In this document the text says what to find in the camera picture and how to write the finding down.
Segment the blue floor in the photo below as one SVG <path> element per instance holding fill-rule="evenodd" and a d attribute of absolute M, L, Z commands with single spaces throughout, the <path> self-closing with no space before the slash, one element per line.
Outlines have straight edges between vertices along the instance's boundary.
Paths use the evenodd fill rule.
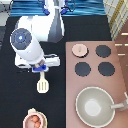
<path fill-rule="evenodd" d="M 71 0 L 68 2 L 68 6 L 73 9 Z M 45 15 L 42 11 L 41 2 L 38 2 L 38 0 L 14 0 L 10 16 L 33 15 Z M 63 16 L 80 15 L 106 15 L 103 0 L 75 0 L 74 12 L 68 11 Z"/>

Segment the stove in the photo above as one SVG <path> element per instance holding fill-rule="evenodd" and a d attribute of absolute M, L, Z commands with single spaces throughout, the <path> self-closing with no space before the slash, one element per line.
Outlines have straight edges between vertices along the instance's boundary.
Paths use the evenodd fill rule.
<path fill-rule="evenodd" d="M 125 99 L 126 91 L 114 41 L 66 43 L 66 128 L 90 128 L 76 112 L 77 95 L 86 87 L 100 87 L 115 103 Z M 128 111 L 116 112 L 105 128 L 127 128 Z"/>

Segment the wooden spatula handle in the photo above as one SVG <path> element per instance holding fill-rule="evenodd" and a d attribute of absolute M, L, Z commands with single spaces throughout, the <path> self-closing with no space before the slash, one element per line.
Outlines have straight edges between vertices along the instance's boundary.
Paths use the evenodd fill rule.
<path fill-rule="evenodd" d="M 40 72 L 40 79 L 44 79 L 45 78 L 45 73 L 44 72 Z"/>

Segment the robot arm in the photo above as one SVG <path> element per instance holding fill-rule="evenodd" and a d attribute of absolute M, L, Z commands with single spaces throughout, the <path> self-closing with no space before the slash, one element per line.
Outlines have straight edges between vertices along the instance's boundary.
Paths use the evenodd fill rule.
<path fill-rule="evenodd" d="M 48 67 L 59 66 L 57 55 L 44 55 L 38 40 L 27 29 L 20 28 L 13 31 L 10 37 L 11 45 L 16 52 L 15 65 L 19 68 L 33 68 L 33 72 L 48 71 Z"/>
<path fill-rule="evenodd" d="M 57 0 L 47 0 L 51 10 L 48 16 L 22 16 L 12 32 L 10 42 L 16 52 L 15 65 L 19 68 L 32 68 L 33 72 L 48 71 L 49 67 L 59 66 L 57 55 L 45 56 L 39 41 L 57 43 L 64 36 L 64 24 Z"/>

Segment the spatula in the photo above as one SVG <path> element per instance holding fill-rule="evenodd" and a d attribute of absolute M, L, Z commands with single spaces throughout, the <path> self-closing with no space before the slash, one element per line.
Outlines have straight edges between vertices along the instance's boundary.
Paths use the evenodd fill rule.
<path fill-rule="evenodd" d="M 45 73 L 40 72 L 40 80 L 37 83 L 37 91 L 39 93 L 46 93 L 49 90 L 49 83 L 45 79 Z"/>

